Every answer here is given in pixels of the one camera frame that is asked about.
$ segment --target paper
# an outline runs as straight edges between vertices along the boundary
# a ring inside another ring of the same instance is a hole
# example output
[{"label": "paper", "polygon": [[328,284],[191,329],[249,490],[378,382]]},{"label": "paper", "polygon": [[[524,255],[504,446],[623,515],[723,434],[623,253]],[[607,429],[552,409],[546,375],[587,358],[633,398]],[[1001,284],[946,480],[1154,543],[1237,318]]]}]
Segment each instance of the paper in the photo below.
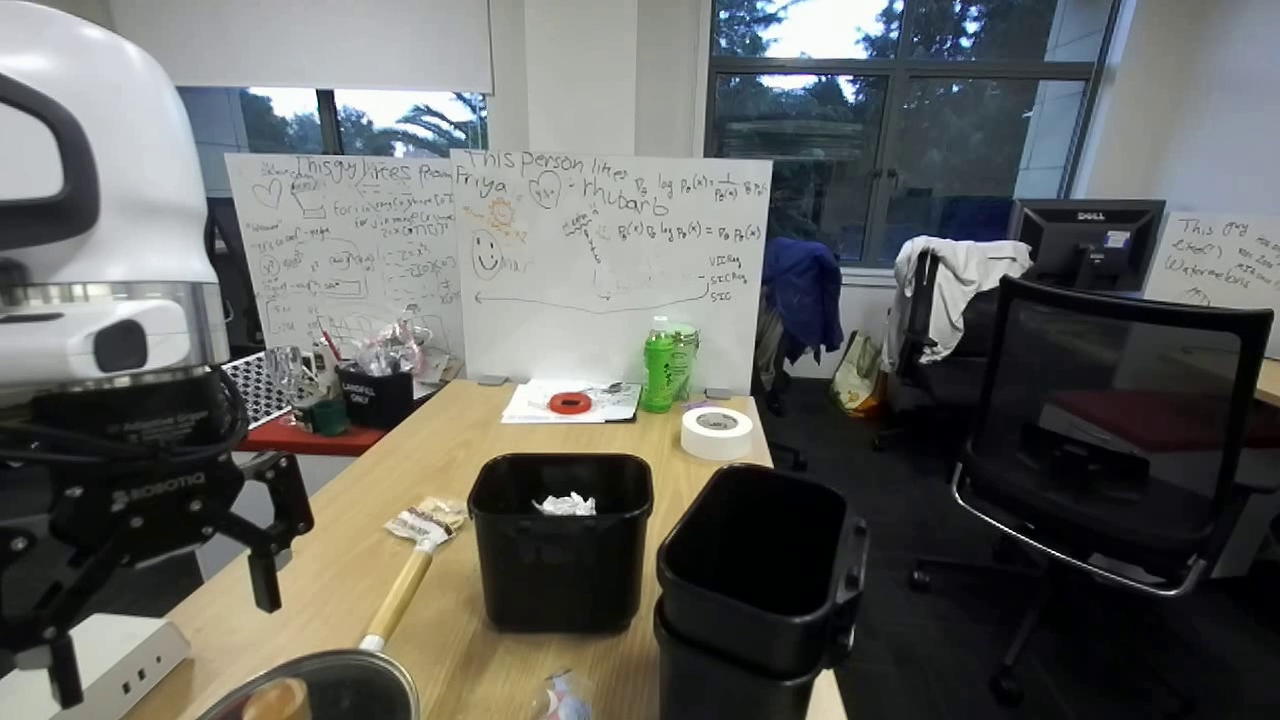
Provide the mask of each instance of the paper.
[{"label": "paper", "polygon": [[[552,413],[555,390],[582,390],[590,409],[579,415]],[[513,403],[504,409],[504,424],[628,424],[635,418],[639,388],[590,388],[576,380],[526,380],[517,388]]]}]

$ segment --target floor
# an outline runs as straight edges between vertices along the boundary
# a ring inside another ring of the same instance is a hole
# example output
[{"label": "floor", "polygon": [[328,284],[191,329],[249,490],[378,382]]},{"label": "floor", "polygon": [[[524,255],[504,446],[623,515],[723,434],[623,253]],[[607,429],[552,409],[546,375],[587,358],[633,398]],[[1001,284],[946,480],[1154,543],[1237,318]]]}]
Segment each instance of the floor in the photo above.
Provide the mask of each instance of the floor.
[{"label": "floor", "polygon": [[995,536],[946,494],[934,445],[871,446],[876,424],[842,415],[829,382],[796,380],[783,415],[763,413],[802,471],[841,486],[871,527],[871,573],[858,643],[841,686],[862,720],[1145,720],[1184,707],[1212,720],[1280,715],[1280,564],[1246,579],[1208,585],[1186,599],[1135,604],[1126,592],[1070,589],[1031,637],[1021,681],[1025,705],[988,691],[1015,615],[1021,579],[934,573],[912,592],[917,556],[993,558]]}]

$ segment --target whiteboard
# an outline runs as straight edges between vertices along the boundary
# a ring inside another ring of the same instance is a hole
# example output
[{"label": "whiteboard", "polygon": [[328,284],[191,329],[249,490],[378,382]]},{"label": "whiteboard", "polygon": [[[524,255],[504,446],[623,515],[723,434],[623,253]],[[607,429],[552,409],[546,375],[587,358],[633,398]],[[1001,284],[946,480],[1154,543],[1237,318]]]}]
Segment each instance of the whiteboard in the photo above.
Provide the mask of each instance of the whiteboard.
[{"label": "whiteboard", "polygon": [[457,157],[472,375],[639,380],[653,315],[699,329],[694,388],[746,390],[767,159]]},{"label": "whiteboard", "polygon": [[1145,295],[1280,315],[1280,214],[1170,211]]},{"label": "whiteboard", "polygon": [[267,348],[413,318],[464,350],[447,159],[228,157],[228,175]]}]

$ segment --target box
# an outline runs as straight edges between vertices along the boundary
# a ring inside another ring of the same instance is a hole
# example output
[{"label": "box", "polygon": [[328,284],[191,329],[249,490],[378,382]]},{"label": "box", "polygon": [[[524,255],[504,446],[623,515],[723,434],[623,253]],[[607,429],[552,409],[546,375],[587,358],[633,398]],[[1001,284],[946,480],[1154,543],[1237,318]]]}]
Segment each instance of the box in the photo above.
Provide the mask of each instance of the box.
[{"label": "box", "polygon": [[[596,515],[544,515],[546,494]],[[468,494],[485,613],[499,630],[623,630],[639,604],[653,471],[635,455],[497,455]]]},{"label": "box", "polygon": [[836,486],[733,462],[686,505],[655,564],[671,630],[801,677],[850,652],[866,527]]},{"label": "box", "polygon": [[662,618],[662,604],[653,613],[658,649],[658,720],[802,720],[812,681],[821,666],[796,677],[767,677],[720,654]]},{"label": "box", "polygon": [[334,371],[344,382],[349,415],[359,429],[395,429],[405,415],[413,415],[413,371],[390,375],[363,375],[363,371]]}]

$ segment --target pan handle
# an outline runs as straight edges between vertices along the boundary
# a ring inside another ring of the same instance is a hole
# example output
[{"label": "pan handle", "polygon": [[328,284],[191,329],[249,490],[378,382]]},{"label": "pan handle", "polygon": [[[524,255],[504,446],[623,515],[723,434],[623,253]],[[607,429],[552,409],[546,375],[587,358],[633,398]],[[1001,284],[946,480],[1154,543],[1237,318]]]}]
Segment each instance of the pan handle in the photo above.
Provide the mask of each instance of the pan handle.
[{"label": "pan handle", "polygon": [[359,649],[368,652],[384,652],[388,637],[395,630],[414,585],[426,575],[433,566],[433,547],[413,547],[413,556],[400,564],[400,575],[390,585],[390,592],[384,594],[384,604],[376,607]]}]

